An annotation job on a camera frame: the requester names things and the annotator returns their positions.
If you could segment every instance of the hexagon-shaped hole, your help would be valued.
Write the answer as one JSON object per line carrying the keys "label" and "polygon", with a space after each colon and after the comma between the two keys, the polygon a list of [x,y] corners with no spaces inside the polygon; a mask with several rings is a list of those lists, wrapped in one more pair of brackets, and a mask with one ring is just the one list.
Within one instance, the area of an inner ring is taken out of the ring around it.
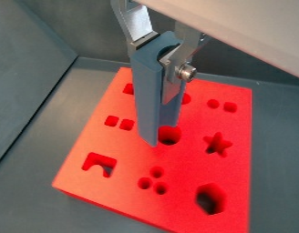
{"label": "hexagon-shaped hole", "polygon": [[197,204],[209,215],[225,211],[225,192],[216,184],[207,184],[198,188]]}

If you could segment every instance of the metal bracket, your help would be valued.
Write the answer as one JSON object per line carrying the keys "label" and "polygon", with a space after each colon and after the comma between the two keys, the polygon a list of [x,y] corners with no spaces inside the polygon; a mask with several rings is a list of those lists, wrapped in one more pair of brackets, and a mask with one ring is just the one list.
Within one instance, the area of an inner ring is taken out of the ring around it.
{"label": "metal bracket", "polygon": [[129,55],[154,40],[159,33],[154,31],[147,7],[130,0],[111,1],[117,18],[127,38]]}
{"label": "metal bracket", "polygon": [[166,75],[163,77],[162,104],[166,105],[179,94],[182,82],[191,82],[197,69],[190,66],[193,55],[209,43],[212,37],[193,27],[177,22],[175,36],[183,42],[161,59]]}

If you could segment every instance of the gray floor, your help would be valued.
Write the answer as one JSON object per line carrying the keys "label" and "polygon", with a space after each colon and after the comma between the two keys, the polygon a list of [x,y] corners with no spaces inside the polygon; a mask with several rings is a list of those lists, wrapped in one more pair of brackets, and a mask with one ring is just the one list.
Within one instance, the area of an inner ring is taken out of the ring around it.
{"label": "gray floor", "polygon": [[[162,232],[51,187],[121,66],[78,59],[10,149],[0,163],[0,232]],[[253,89],[252,232],[299,232],[299,86],[199,77]]]}

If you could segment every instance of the cutout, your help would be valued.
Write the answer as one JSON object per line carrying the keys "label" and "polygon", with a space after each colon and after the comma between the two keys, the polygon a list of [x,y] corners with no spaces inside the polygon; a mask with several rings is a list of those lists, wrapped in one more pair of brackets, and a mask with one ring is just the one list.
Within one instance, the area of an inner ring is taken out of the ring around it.
{"label": "cutout", "polygon": [[87,156],[87,160],[83,165],[83,170],[88,171],[92,166],[102,166],[103,168],[103,176],[110,177],[114,173],[114,169],[117,167],[117,160],[111,157],[102,156],[96,153],[90,153]]}
{"label": "cutout", "polygon": [[167,185],[162,182],[155,184],[155,192],[159,195],[165,195],[167,193]]}
{"label": "cutout", "polygon": [[118,123],[118,120],[119,120],[119,117],[117,117],[117,116],[109,116],[109,117],[106,118],[105,124],[106,124],[107,126],[110,126],[110,127],[115,127],[115,126],[117,126],[117,123]]}
{"label": "cutout", "polygon": [[216,109],[220,107],[221,103],[217,99],[210,99],[209,102],[207,102],[207,105],[210,108]]}
{"label": "cutout", "polygon": [[209,143],[206,149],[207,154],[218,153],[222,157],[226,157],[226,149],[233,146],[230,141],[224,140],[224,134],[217,132],[214,137],[203,137],[205,141]]}
{"label": "cutout", "polygon": [[141,189],[149,189],[153,186],[153,180],[147,177],[141,178],[138,186]]}
{"label": "cutout", "polygon": [[123,93],[134,95],[135,94],[135,90],[134,90],[134,84],[127,84],[126,88],[123,90]]}
{"label": "cutout", "polygon": [[225,102],[224,108],[225,108],[226,112],[236,113],[238,110],[238,105],[236,103],[232,103],[232,102]]}
{"label": "cutout", "polygon": [[154,178],[161,178],[165,175],[165,169],[162,167],[154,167],[150,173]]}
{"label": "cutout", "polygon": [[191,102],[191,96],[189,95],[189,94],[183,94],[183,102],[182,102],[182,104],[183,105],[186,105],[186,104],[189,104],[190,102]]}
{"label": "cutout", "polygon": [[125,129],[127,131],[131,131],[134,128],[135,122],[133,120],[123,119],[121,124],[121,129]]}
{"label": "cutout", "polygon": [[158,141],[171,146],[179,142],[182,138],[182,129],[178,127],[161,127],[158,130]]}
{"label": "cutout", "polygon": [[225,211],[225,192],[216,184],[207,184],[198,188],[197,204],[209,215]]}

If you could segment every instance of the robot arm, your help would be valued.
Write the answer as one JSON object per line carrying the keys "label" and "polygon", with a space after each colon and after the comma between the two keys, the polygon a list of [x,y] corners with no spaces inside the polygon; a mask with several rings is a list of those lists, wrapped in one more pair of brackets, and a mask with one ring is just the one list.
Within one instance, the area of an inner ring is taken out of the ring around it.
{"label": "robot arm", "polygon": [[113,0],[113,7],[127,37],[139,134],[155,146],[159,127],[177,126],[185,85],[197,74],[193,55],[212,38],[182,23],[159,35],[145,5]]}

